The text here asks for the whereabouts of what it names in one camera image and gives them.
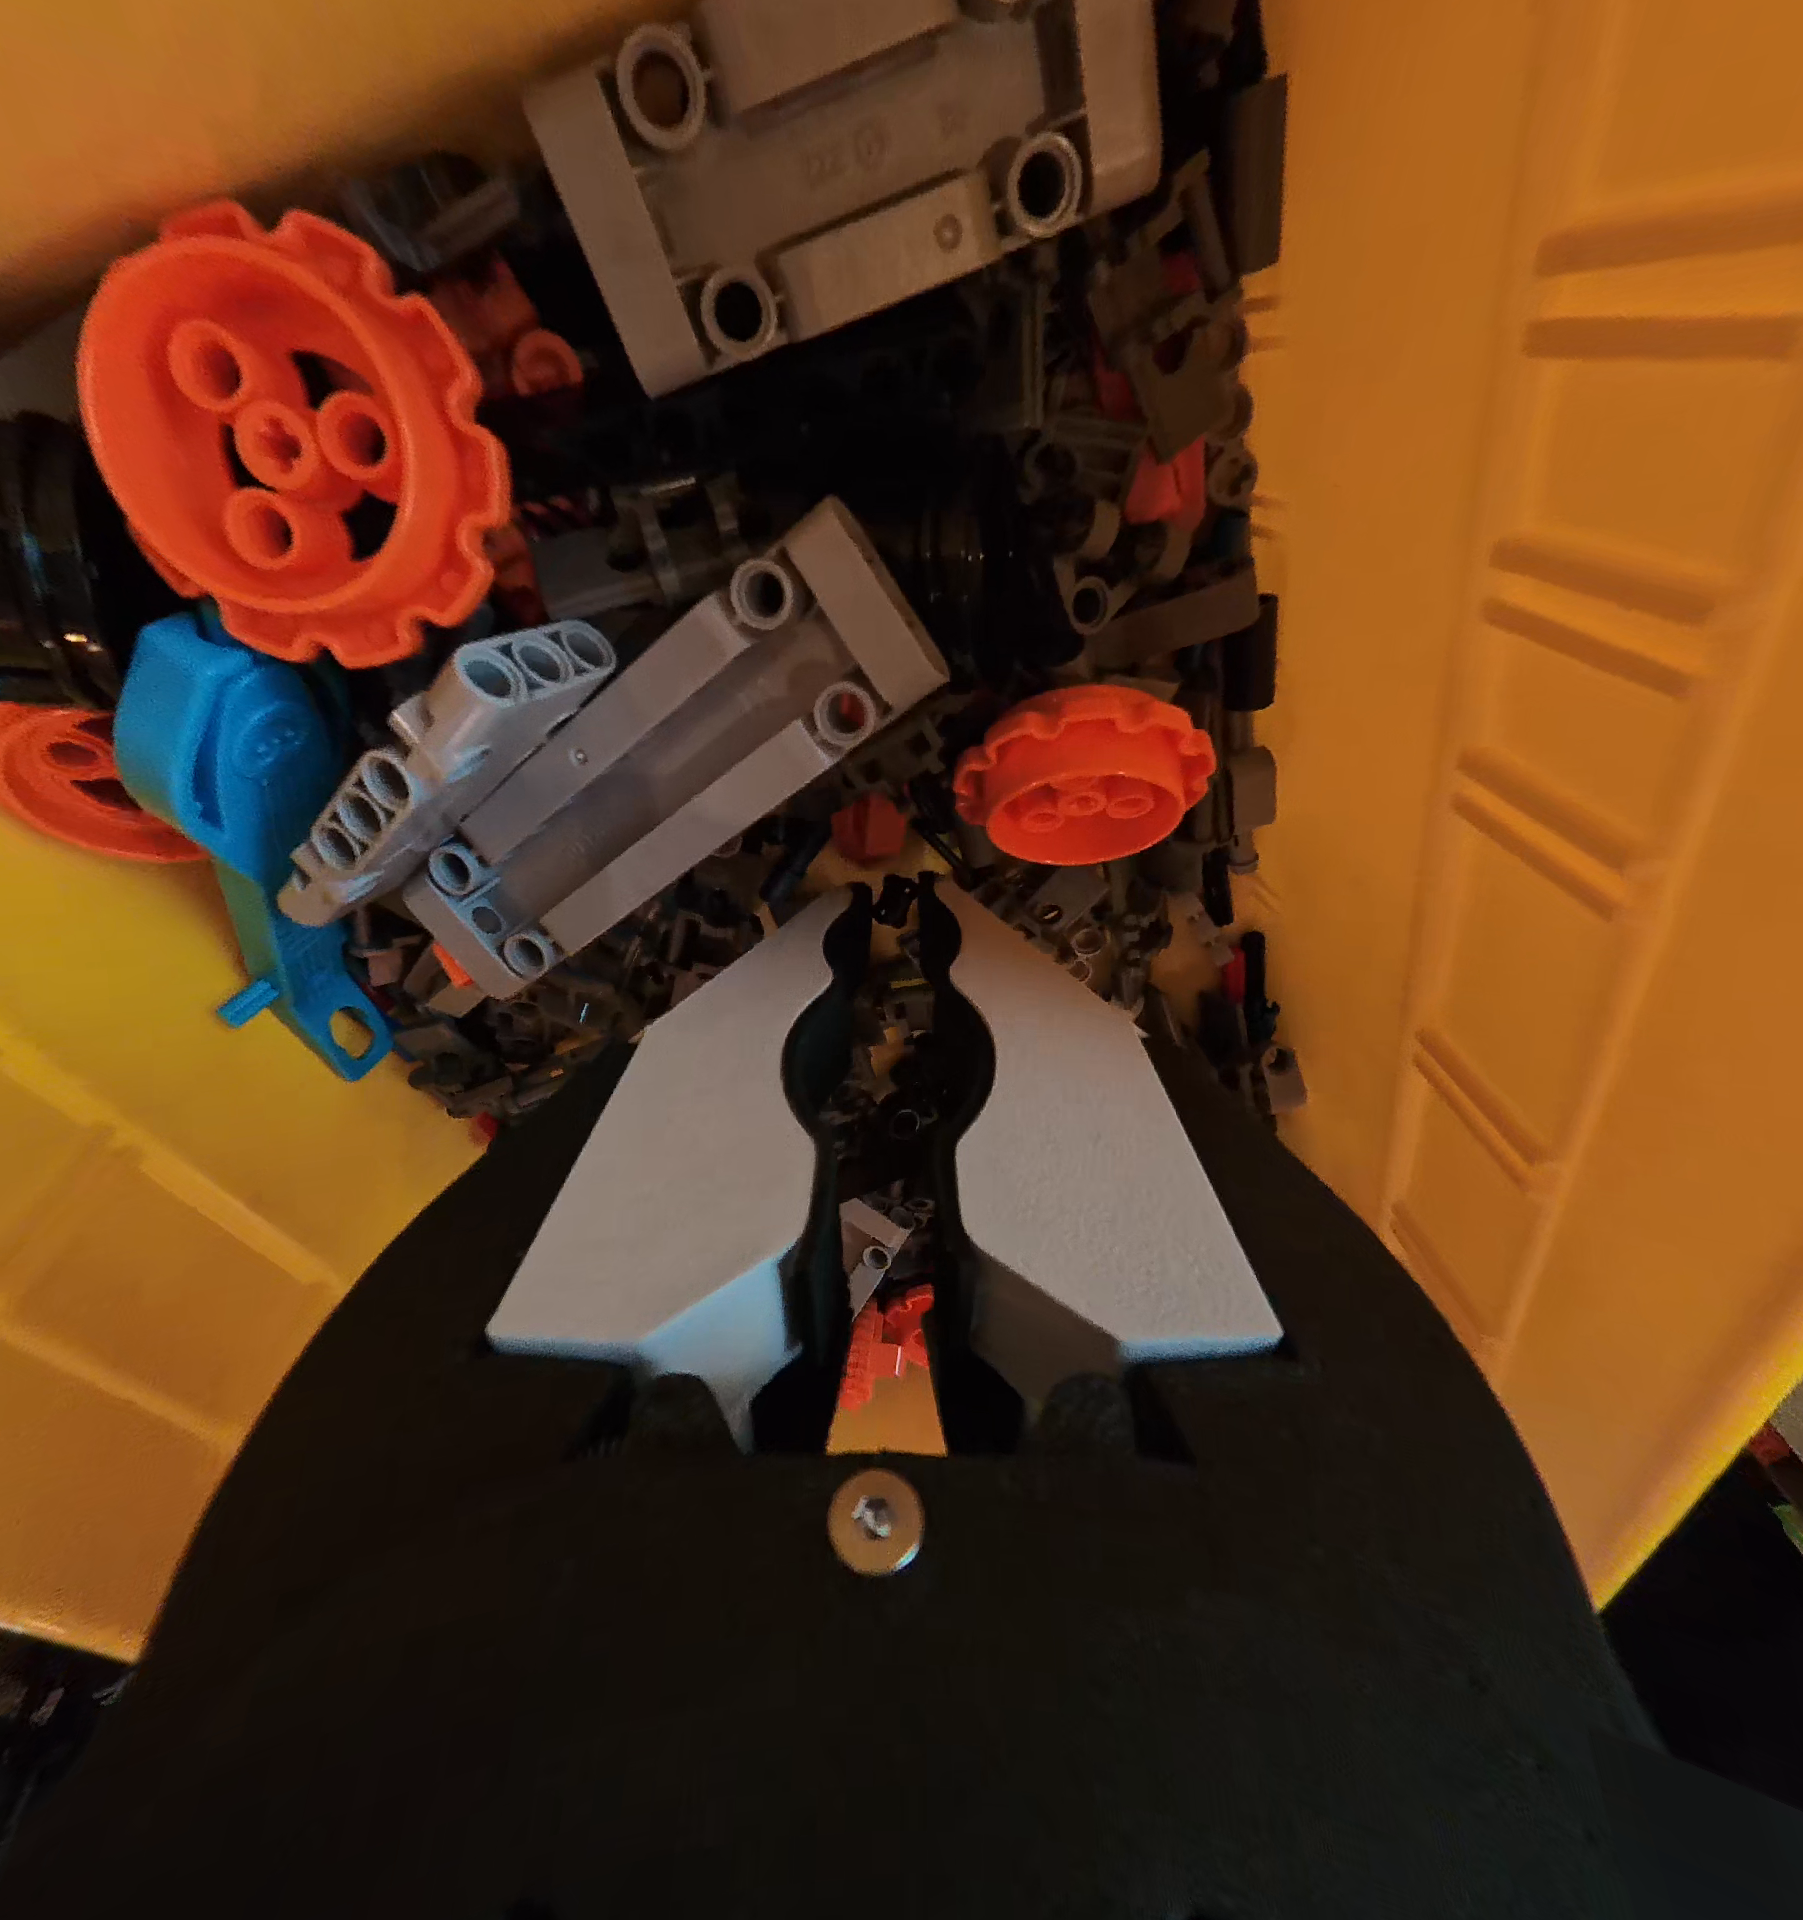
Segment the blue brick separator tool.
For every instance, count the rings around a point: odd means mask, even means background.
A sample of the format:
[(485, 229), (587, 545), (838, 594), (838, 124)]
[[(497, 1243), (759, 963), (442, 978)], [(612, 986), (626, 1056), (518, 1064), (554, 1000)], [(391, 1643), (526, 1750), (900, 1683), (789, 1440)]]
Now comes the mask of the blue brick separator tool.
[(358, 729), (336, 669), (293, 669), (243, 647), (211, 606), (137, 627), (111, 710), (126, 792), (181, 827), (216, 872), (243, 956), (225, 1030), (278, 1019), (336, 1078), (370, 1078), (391, 1033), (341, 957), (336, 925), (293, 925), (278, 895), (336, 779)]

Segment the pile of dark brick pieces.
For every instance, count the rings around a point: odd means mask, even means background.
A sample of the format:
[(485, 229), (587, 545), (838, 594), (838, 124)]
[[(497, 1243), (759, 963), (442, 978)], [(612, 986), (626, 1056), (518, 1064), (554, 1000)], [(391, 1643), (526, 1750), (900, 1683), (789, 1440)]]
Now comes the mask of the pile of dark brick pieces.
[[(1228, 872), (1273, 821), (1254, 717), (1273, 704), (1278, 601), (1251, 563), (1254, 396), (1228, 246), (1263, 246), (1254, 270), (1278, 258), (1278, 184), (1251, 184), (1251, 215), (1228, 201), (1213, 158), (1195, 158), (1134, 211), (677, 396), (639, 396), (626, 372), (587, 396), (485, 406), (532, 480), (581, 480), (597, 505), (597, 523), (535, 550), (535, 583), (546, 622), (591, 622), (621, 676), (822, 500), (862, 516), (951, 662), (951, 684), (518, 1000), (483, 1000), (408, 915), (398, 884), (348, 910), (423, 941), (410, 1001), (461, 1000), (398, 1030), (410, 1078), (461, 1122), (532, 1131), (483, 1172), (511, 1213), (476, 1227), (467, 1252), (497, 1272), (461, 1280), (485, 1351), (485, 1321), (650, 1022), (838, 884), (868, 884), (868, 910), (822, 934), (838, 986), (789, 1041), (789, 1095), (816, 1143), (813, 1213), (789, 1252), (807, 1344), (750, 1404), (757, 1449), (822, 1449), (875, 1375), (929, 1371), (940, 1243), (917, 1143), (939, 1122), (939, 988), (917, 895), (908, 929), (875, 925), (887, 872), (961, 884), (1125, 1010), (1145, 1047), (1176, 1041), (1159, 957), (1201, 957), (1228, 1089), (1266, 1089), (1266, 956), (1228, 934)], [(1150, 855), (1027, 867), (956, 815), (956, 758), (1056, 684), (1153, 692), (1214, 744), (1213, 792)]]

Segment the yellow plastic bin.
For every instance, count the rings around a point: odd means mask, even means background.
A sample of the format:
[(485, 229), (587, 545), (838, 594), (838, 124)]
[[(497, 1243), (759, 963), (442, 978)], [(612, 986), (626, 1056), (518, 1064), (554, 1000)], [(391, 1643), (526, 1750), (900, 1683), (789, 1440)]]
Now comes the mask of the yellow plastic bin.
[[(1266, 49), (1286, 1143), (1613, 1599), (1803, 1375), (1803, 0), (1300, 0)], [(233, 986), (209, 872), (0, 813), (0, 1624), (103, 1661), (476, 1159)]]

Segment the long grey motor block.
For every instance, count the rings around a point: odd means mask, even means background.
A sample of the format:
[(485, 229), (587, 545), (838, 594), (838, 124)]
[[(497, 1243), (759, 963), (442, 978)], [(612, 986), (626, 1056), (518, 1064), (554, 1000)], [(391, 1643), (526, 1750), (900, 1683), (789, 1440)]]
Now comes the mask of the long grey motor block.
[(483, 1000), (518, 1000), (939, 684), (940, 647), (822, 500), (554, 722), (398, 901)]

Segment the orange gear wheel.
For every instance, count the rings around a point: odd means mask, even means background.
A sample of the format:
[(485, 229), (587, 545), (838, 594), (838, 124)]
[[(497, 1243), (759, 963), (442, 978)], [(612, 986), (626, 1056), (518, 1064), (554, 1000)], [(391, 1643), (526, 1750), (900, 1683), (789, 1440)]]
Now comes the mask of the orange gear wheel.
[(149, 815), (111, 755), (111, 710), (0, 704), (0, 813), (109, 861), (201, 867), (181, 827)]
[(956, 815), (1027, 867), (1104, 867), (1166, 839), (1214, 779), (1214, 744), (1134, 684), (1056, 684), (956, 758)]
[(167, 215), (103, 273), (78, 394), (149, 568), (278, 662), (408, 662), (496, 583), (511, 469), (483, 366), (316, 211)]

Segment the grey panel with holes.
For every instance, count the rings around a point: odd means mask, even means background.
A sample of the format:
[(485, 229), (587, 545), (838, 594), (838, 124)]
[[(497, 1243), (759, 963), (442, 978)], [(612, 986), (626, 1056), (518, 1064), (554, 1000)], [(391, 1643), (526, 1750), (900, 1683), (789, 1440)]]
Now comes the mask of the grey panel with holes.
[(461, 643), (293, 845), (279, 915), (316, 929), (398, 889), (612, 676), (581, 620)]

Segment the black ribbed tyre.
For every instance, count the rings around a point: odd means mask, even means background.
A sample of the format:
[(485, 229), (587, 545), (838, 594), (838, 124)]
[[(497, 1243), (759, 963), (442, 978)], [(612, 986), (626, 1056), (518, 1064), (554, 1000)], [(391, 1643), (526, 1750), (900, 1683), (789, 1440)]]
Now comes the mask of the black ribbed tyre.
[(61, 418), (0, 418), (0, 704), (111, 710), (145, 563)]

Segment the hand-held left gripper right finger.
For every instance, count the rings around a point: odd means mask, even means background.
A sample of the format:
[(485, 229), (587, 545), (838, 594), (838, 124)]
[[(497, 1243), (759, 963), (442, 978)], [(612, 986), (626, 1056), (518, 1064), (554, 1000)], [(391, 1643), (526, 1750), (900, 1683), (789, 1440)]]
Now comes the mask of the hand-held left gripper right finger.
[(1266, 1361), (1286, 1330), (1125, 1010), (951, 876), (917, 876), (939, 988), (923, 1185), (951, 1451), (1009, 1451), (1071, 1375)]

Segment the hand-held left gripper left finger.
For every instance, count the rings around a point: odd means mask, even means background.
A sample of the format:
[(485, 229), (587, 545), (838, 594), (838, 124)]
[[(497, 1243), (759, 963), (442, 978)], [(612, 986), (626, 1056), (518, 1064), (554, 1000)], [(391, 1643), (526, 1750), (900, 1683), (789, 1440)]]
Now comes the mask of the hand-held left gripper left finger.
[(518, 1262), (485, 1340), (697, 1375), (735, 1449), (750, 1404), (807, 1344), (789, 1252), (816, 1190), (816, 1143), (789, 1095), (791, 1022), (838, 986), (868, 884), (838, 884), (650, 1022), (571, 1185)]

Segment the wide grey motor block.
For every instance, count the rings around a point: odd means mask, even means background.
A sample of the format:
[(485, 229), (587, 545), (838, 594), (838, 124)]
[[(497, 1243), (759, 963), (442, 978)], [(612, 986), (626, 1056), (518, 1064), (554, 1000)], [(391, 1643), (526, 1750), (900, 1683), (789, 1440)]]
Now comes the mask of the wide grey motor block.
[(1153, 193), (1153, 9), (708, 0), (526, 117), (669, 396)]

